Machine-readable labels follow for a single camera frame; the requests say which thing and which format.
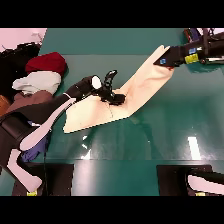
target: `pile of clothes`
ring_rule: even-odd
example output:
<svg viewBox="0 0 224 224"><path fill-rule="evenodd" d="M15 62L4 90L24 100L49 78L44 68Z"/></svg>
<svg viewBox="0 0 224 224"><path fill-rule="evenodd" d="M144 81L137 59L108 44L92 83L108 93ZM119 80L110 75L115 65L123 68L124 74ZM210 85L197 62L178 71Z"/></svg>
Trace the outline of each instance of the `pile of clothes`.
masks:
<svg viewBox="0 0 224 224"><path fill-rule="evenodd" d="M7 109L4 108L4 114L32 104L39 104L47 102L53 98L54 93L57 91L64 73L67 69L65 59L57 52L33 57L25 65L26 76L15 79L11 88L17 93L11 105L10 100L6 97L0 97L0 100L7 101ZM32 126L38 126L32 121L29 121ZM49 132L37 145L33 148L21 153L21 160L29 162L34 160L40 152L47 150Z"/></svg>

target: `red cloth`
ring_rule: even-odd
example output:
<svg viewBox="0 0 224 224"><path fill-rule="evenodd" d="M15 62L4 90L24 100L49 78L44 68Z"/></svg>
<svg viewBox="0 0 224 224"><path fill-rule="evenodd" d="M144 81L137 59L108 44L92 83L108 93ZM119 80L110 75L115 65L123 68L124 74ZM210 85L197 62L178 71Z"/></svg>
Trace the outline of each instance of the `red cloth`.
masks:
<svg viewBox="0 0 224 224"><path fill-rule="evenodd" d="M66 69L65 59L57 52L44 54L32 58L26 64L26 72L30 74L36 71L52 71L57 72L61 76L64 75Z"/></svg>

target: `white cloth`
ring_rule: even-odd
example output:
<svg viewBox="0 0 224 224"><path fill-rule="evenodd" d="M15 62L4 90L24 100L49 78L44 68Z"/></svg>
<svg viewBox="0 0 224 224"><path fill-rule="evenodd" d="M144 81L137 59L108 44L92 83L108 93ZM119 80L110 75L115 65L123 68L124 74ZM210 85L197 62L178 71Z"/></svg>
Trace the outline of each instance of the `white cloth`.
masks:
<svg viewBox="0 0 224 224"><path fill-rule="evenodd" d="M61 76L57 72L37 71L31 72L27 77L16 79L12 88L22 90L24 94L34 94L40 90L46 90L53 95L60 83Z"/></svg>
<svg viewBox="0 0 224 224"><path fill-rule="evenodd" d="M109 105L98 96L90 96L66 111L64 133L127 118L142 107L171 77L174 69L154 65L169 47L158 47L136 73L115 93L126 95L124 104Z"/></svg>

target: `blue cloth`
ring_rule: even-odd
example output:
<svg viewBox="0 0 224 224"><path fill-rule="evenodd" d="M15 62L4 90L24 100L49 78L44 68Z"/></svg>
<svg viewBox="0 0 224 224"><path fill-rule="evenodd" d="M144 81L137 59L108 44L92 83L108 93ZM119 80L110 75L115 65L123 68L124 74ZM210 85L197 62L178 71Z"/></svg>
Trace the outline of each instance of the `blue cloth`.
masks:
<svg viewBox="0 0 224 224"><path fill-rule="evenodd" d="M34 160L41 152L47 150L48 138L50 132L46 134L34 147L22 153L21 158L23 162L30 162Z"/></svg>

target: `brown cloth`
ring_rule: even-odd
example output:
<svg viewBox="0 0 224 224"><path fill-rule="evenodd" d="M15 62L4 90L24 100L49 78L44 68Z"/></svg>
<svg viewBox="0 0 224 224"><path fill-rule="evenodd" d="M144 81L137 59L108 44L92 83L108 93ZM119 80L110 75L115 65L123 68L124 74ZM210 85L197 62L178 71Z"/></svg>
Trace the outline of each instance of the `brown cloth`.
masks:
<svg viewBox="0 0 224 224"><path fill-rule="evenodd" d="M24 95L22 92L17 93L14 97L14 103L8 108L6 112L8 113L27 105L44 103L46 101L51 100L52 98L52 94L46 90L38 91L33 95Z"/></svg>
<svg viewBox="0 0 224 224"><path fill-rule="evenodd" d="M4 115L9 107L9 101L4 96L0 95L0 116Z"/></svg>

